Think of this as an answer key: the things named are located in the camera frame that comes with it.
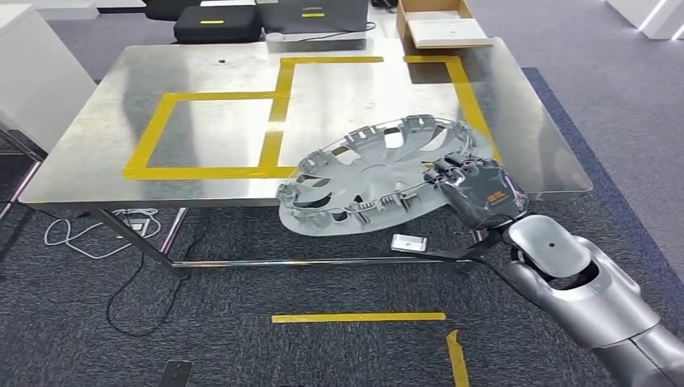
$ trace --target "white cable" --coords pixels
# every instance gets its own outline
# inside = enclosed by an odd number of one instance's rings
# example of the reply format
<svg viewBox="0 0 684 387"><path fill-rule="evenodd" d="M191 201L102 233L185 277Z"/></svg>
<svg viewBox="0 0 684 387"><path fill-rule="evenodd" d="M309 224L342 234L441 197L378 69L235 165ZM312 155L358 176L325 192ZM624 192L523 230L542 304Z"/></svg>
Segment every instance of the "white cable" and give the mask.
<svg viewBox="0 0 684 387"><path fill-rule="evenodd" d="M148 239L148 238L152 238L154 235L159 234L159 231L161 231L161 223L160 223L158 220L156 220L156 219L154 218L154 215L157 214L158 212L159 212L159 210L156 210L156 209L154 209L154 208L132 208L132 209L129 209L129 210L116 210L116 211L113 212L113 214L114 214L114 215L123 215L123 214L128 214L128 215L130 215L130 214L142 214L142 215L146 215L147 217L149 217L150 220L153 221L153 222L156 224L156 230L155 230L154 232L152 232L152 233L150 233L150 234L148 234L148 235L146 235L146 236L144 237L145 239ZM53 228L55 225L57 225L58 223L66 223L66 236L65 236L65 238L64 238L63 240L59 240L59 241L56 241L56 242L50 242L50 241L48 241L48 236L49 236L49 234L50 234L50 231L51 231L52 228ZM91 230L93 230L94 228L100 227L101 225L102 225L102 223L94 224L93 226L90 226L90 227L86 228L85 230L79 232L78 234L72 236L72 235L71 235L71 222L70 222L69 220L67 220L67 219L59 219L59 220L56 220L56 221L52 222L52 224L48 227L48 229L45 230L45 235L44 235L44 237L43 237L43 241L45 242L45 245L46 245L46 246L58 246L58 245L60 245L60 244L65 244L65 245L67 245L68 247L72 248L73 250L75 250L75 251L77 251L77 252L80 252L80 253L83 254L84 256L87 256L87 257L89 257L89 258L91 258L91 259L93 259L93 260L101 260L102 258L107 258L107 257L109 257L109 256L113 256L113 255L116 254L117 252L121 252L121 251L123 251L123 250L125 250L126 248L129 248L129 247L131 246L131 243L129 243L129 244L123 245L123 246L120 247L120 248L117 248L117 249L114 250L113 252L109 252L109 253L105 254L104 256L93 256L92 254L89 254L88 252L85 252L85 251L83 251L82 249L80 249L80 248L78 248L78 247L76 247L76 246L74 246L74 245L71 244L72 241L74 241L75 239L81 237L81 236L84 235L86 232L91 231Z"/></svg>

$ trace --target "white wall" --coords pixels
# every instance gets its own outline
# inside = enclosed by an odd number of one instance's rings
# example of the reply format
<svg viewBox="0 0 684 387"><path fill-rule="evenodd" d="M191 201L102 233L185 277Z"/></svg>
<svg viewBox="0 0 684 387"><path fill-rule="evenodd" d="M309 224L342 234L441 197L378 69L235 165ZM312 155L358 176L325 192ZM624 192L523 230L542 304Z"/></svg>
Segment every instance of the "white wall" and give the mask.
<svg viewBox="0 0 684 387"><path fill-rule="evenodd" d="M644 34L651 39L670 39L682 24L684 24L684 0L667 0L646 26Z"/></svg>
<svg viewBox="0 0 684 387"><path fill-rule="evenodd" d="M639 27L660 0L608 0L625 19Z"/></svg>

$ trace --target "black case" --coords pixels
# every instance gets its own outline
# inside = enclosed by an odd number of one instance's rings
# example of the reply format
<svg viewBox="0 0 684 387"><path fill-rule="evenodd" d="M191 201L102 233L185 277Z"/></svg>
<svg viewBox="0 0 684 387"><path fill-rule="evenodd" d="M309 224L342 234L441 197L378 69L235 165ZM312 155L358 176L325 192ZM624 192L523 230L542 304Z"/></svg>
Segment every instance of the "black case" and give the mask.
<svg viewBox="0 0 684 387"><path fill-rule="evenodd" d="M246 43L261 36L255 6L191 6L173 27L180 44Z"/></svg>

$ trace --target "metal table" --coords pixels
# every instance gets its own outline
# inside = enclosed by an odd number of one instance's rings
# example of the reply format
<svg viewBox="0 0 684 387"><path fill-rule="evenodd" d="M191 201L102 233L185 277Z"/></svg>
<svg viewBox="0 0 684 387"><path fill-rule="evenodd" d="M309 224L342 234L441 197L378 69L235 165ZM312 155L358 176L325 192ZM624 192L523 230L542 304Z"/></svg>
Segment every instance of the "metal table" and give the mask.
<svg viewBox="0 0 684 387"><path fill-rule="evenodd" d="M468 121L532 199L589 192L506 45L491 43L439 56L407 56L401 40L130 47L20 200L90 210L178 275L174 268L301 264L174 262L168 251L187 208L276 206L278 185L303 156L409 114ZM161 249L105 210L141 206L184 207ZM341 262L369 260L422 262Z"/></svg>

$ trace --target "yellow tape square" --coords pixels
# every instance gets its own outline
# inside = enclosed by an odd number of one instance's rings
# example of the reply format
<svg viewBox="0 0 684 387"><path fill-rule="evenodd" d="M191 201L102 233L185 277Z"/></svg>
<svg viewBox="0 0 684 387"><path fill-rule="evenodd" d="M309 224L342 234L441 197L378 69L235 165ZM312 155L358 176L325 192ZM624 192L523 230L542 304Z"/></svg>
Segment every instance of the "yellow tape square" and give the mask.
<svg viewBox="0 0 684 387"><path fill-rule="evenodd" d="M465 120L480 131L494 149L494 158L500 160L482 112L470 89L468 78L457 56L406 56L407 63L444 63L449 77L461 102ZM177 102L181 101L229 101L245 99L273 100L269 121L284 122L290 103L294 80L294 68L298 64L326 63L379 63L380 56L314 56L281 58L280 69L274 91L226 92L226 93L166 93L161 99L145 128L130 160L123 168L123 175L131 180L212 180L212 179L271 179L291 176L296 167L277 164L282 146L282 131L267 131L261 147L259 164L256 167L148 167L148 162L165 129Z"/></svg>

